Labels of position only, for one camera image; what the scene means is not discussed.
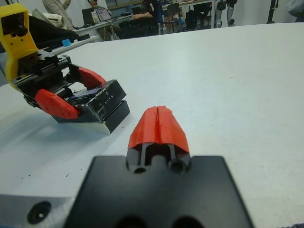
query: blue object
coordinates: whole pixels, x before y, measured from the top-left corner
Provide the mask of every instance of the blue object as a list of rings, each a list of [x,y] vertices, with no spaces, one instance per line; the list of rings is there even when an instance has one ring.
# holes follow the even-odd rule
[[[64,39],[61,41],[63,46],[67,47],[71,45],[71,41],[69,39]]]

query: white tabletop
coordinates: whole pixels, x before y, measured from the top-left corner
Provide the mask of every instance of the white tabletop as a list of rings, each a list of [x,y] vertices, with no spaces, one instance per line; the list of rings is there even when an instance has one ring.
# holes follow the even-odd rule
[[[104,136],[57,124],[1,87],[0,193],[76,195],[92,157],[126,155],[144,110],[166,105],[192,156],[225,157],[257,228],[304,222],[303,37],[303,23],[257,25],[67,52],[74,64],[117,78],[131,113]]]
[[[91,42],[95,42],[97,39],[99,38],[99,36],[93,36],[93,37],[90,37],[88,39],[85,39],[85,40],[81,40],[81,41],[77,41],[75,40],[74,43],[71,43],[70,46],[61,46],[61,47],[57,47],[55,49],[52,50],[52,54],[54,55],[60,55],[62,53],[65,53],[69,50],[72,50],[74,48],[77,48],[77,47],[80,47],[84,44],[87,44],[87,43],[91,43]]]

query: computer monitor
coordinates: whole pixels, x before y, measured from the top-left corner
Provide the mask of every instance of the computer monitor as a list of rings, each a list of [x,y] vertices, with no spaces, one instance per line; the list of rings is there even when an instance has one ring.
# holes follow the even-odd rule
[[[97,14],[101,22],[111,19],[111,15],[109,14],[107,9],[99,9],[97,10]]]

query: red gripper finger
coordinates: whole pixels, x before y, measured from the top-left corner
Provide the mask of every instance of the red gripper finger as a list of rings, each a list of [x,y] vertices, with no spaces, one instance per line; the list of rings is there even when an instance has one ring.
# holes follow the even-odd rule
[[[174,144],[189,152],[186,135],[166,106],[151,107],[143,113],[128,148],[142,143]]]
[[[50,115],[65,119],[78,118],[78,111],[61,97],[48,90],[40,89],[35,96],[40,108]]]
[[[81,75],[81,80],[87,89],[94,89],[98,86],[106,85],[106,80],[94,71],[82,67],[79,68],[78,71]]]

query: silver metal part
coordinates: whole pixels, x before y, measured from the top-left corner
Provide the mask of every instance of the silver metal part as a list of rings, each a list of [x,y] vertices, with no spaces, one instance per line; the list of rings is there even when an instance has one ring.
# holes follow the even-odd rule
[[[222,21],[221,21],[222,12],[223,12],[222,10],[217,9],[217,28],[222,27]]]
[[[29,212],[34,205],[45,201],[51,205],[50,212],[40,223],[30,224]],[[62,228],[73,203],[72,197],[0,195],[0,228]]]

